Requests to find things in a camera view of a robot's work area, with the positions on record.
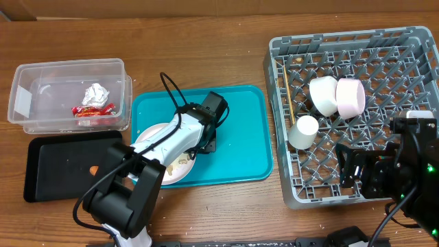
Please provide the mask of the pile of peanuts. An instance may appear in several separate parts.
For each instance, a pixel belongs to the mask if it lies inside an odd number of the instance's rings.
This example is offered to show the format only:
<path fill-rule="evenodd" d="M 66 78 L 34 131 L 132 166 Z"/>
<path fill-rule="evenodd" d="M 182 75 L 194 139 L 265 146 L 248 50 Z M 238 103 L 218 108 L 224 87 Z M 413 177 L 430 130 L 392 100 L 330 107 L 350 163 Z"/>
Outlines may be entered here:
<path fill-rule="evenodd" d="M 167 167 L 167 173 L 170 176 L 175 176 L 187 172 L 192 166 L 193 160 L 190 159 L 187 153 L 183 153 Z"/>

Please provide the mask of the white plate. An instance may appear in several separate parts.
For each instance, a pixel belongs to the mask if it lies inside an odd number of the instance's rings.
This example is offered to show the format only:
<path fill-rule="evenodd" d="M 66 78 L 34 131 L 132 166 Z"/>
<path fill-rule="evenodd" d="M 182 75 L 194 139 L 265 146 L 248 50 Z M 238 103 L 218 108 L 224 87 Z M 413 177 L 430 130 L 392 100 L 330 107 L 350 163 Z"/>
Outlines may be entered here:
<path fill-rule="evenodd" d="M 139 143 L 150 138 L 166 125 L 166 123 L 158 123 L 144 130 L 142 133 L 138 131 L 139 136 L 137 137 L 135 143 Z M 195 159 L 191 159 L 188 153 L 182 153 L 167 167 L 162 185 L 171 185 L 182 180 L 191 171 L 194 163 Z"/>

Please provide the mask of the white cup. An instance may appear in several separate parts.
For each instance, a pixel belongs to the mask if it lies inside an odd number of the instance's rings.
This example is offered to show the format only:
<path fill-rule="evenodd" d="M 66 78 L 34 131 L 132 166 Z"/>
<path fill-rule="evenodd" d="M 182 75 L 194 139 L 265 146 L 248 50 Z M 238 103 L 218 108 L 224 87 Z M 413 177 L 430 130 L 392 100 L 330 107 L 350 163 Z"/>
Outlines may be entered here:
<path fill-rule="evenodd" d="M 318 121 L 309 115 L 300 117 L 288 132 L 289 144 L 299 150 L 306 150 L 313 145 L 318 132 Z"/>

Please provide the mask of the pink-rimmed white bowl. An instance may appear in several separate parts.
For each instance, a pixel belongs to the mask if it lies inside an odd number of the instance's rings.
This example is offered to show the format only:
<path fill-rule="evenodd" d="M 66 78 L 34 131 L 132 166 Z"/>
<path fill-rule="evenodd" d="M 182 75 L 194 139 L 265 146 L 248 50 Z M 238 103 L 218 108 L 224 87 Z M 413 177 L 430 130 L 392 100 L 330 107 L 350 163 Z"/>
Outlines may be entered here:
<path fill-rule="evenodd" d="M 336 88 L 337 111 L 342 119 L 361 115 L 365 109 L 366 96 L 360 80 L 341 78 Z"/>

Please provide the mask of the wooden chopstick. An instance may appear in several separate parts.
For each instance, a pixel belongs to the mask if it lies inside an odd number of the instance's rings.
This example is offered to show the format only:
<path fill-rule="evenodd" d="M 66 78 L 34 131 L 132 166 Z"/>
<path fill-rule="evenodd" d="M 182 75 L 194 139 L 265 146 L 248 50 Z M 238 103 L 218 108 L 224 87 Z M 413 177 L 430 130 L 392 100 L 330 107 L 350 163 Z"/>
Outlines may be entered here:
<path fill-rule="evenodd" d="M 288 101 L 288 104 L 289 104 L 289 113 L 290 113 L 290 116 L 291 116 L 291 123 L 292 123 L 292 126 L 294 126 L 294 124 L 296 123 L 296 119 L 295 119 L 295 116 L 294 116 L 294 110 L 293 110 L 293 105 L 292 105 L 292 96 L 291 96 L 291 93 L 290 93 L 289 83 L 288 83 L 288 79 L 287 79 L 287 72 L 286 72 L 286 68 L 285 68 L 284 64 L 282 65 L 282 68 L 283 68 L 283 80 L 284 80 L 285 88 L 286 88 L 286 91 L 287 91 L 287 101 Z"/>
<path fill-rule="evenodd" d="M 274 81 L 276 87 L 278 87 L 278 65 L 277 61 L 274 61 L 273 68 L 274 68 Z"/>

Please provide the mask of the red snack wrapper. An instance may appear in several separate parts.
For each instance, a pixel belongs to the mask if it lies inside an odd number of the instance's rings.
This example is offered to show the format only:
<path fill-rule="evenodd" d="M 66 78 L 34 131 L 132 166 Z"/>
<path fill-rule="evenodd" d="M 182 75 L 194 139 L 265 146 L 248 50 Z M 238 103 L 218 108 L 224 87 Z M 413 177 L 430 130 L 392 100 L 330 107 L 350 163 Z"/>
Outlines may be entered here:
<path fill-rule="evenodd" d="M 100 108 L 96 106 L 75 106 L 71 109 L 74 117 L 96 117 L 104 115 L 114 115 L 115 105 L 113 103 Z"/>

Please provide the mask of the orange carrot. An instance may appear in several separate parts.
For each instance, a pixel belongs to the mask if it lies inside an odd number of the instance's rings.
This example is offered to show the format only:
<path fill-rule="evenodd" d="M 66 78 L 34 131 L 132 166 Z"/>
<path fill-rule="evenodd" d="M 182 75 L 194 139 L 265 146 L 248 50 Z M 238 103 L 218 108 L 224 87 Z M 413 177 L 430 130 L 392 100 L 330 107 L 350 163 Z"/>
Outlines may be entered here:
<path fill-rule="evenodd" d="M 92 166 L 90 167 L 89 172 L 94 176 L 96 175 L 98 169 L 99 169 L 98 166 Z"/>

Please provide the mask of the white tissue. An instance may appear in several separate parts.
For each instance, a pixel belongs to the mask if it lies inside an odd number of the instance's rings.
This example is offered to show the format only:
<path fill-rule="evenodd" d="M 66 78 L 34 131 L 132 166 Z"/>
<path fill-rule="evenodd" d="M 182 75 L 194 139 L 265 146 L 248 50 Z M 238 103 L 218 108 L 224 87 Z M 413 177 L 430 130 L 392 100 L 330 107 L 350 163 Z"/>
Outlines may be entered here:
<path fill-rule="evenodd" d="M 82 100 L 83 106 L 102 108 L 108 100 L 109 92 L 99 83 L 93 83 L 85 91 Z"/>

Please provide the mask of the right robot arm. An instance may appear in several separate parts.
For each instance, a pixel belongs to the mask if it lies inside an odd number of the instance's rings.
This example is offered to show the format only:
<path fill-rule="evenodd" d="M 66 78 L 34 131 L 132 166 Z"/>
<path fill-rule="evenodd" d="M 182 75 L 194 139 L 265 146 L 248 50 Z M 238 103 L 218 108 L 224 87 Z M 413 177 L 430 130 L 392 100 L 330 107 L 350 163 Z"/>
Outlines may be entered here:
<path fill-rule="evenodd" d="M 395 117 L 390 130 L 401 136 L 383 150 L 335 147 L 340 166 L 340 184 L 361 182 L 366 199 L 391 198 L 394 208 L 383 219 L 372 239 L 398 211 L 412 218 L 431 237 L 438 239 L 438 136 L 434 118 Z"/>

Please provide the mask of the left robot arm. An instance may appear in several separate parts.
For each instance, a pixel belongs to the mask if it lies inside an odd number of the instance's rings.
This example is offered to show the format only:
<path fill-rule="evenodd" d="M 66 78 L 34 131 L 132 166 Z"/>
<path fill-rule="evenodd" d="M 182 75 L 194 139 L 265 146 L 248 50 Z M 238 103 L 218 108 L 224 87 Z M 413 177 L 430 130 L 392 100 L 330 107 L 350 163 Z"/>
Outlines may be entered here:
<path fill-rule="evenodd" d="M 115 246 L 150 246 L 146 225 L 156 205 L 165 170 L 181 154 L 190 158 L 215 151 L 216 129 L 227 118 L 226 103 L 185 104 L 171 122 L 140 143 L 116 143 L 108 149 L 105 166 L 76 202 L 73 219 L 82 207 L 98 223 L 91 228 L 108 233 Z"/>

